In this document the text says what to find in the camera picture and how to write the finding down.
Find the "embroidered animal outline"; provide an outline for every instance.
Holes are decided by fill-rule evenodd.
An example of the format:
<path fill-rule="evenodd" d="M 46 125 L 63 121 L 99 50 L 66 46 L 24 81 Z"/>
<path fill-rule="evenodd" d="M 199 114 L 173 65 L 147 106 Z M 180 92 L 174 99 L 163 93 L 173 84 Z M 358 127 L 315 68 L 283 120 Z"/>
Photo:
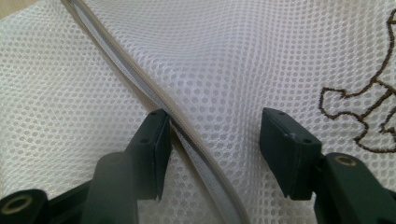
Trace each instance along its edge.
<path fill-rule="evenodd" d="M 396 69 L 389 66 L 391 58 L 396 57 L 392 56 L 395 50 L 395 36 L 393 33 L 393 29 L 396 29 L 395 14 L 396 9 L 393 9 L 387 20 L 389 34 L 388 52 L 381 67 L 371 77 L 369 84 L 354 93 L 344 89 L 337 90 L 324 87 L 319 98 L 319 110 L 327 118 L 335 120 L 343 115 L 352 116 L 362 124 L 363 131 L 353 140 L 359 147 L 374 153 L 396 152 Z M 391 69 L 390 75 L 387 78 L 383 78 L 381 75 L 389 68 Z M 361 109 L 360 103 L 364 102 L 367 96 L 373 97 L 373 95 L 376 100 L 371 105 Z"/>

